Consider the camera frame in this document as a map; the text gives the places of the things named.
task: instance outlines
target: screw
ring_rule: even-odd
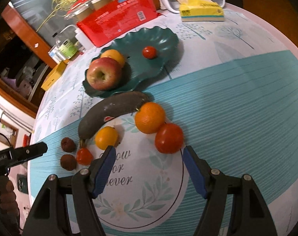
[[[218,170],[218,169],[212,169],[211,170],[211,174],[213,174],[213,175],[219,175],[220,174],[220,170]]]
[[[88,169],[82,169],[82,170],[80,170],[80,174],[81,175],[86,175],[86,174],[88,174],[89,173],[89,170]]]
[[[246,181],[250,181],[250,180],[252,180],[252,177],[251,177],[250,175],[248,175],[248,174],[245,174],[243,177],[244,177],[244,179],[245,179]]]
[[[52,175],[49,176],[49,180],[50,180],[50,181],[55,180],[55,178],[56,178],[56,175],[54,175],[54,174],[52,174]]]

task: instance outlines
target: blue gripper pad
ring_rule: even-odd
[[[198,161],[196,159],[199,159],[198,156],[195,154],[195,157],[193,157],[189,152],[189,147],[186,146],[183,151],[183,162],[188,170],[189,176],[193,182],[196,192],[200,194],[204,199],[206,199],[208,196],[208,192],[205,188],[205,178],[201,174],[196,164],[196,162]]]
[[[116,149],[114,147],[111,147],[107,157],[103,161],[103,164],[99,168],[99,171],[94,179],[94,189],[92,191],[92,195],[95,198],[103,192],[115,161],[116,161]]]

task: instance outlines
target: brown fruit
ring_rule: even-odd
[[[73,157],[71,154],[64,154],[60,158],[60,165],[65,170],[72,171],[77,167],[77,161],[76,158]]]
[[[65,151],[66,153],[72,153],[76,150],[76,144],[75,142],[70,139],[69,137],[65,137],[61,140],[61,149]]]

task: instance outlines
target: cabinet door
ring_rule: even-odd
[[[44,63],[51,68],[56,66],[56,62],[48,54],[51,47],[21,17],[15,8],[7,5],[1,16],[26,46]]]

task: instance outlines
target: red apple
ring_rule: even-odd
[[[115,88],[121,77],[122,67],[110,57],[101,57],[92,61],[87,71],[87,81],[96,90]]]

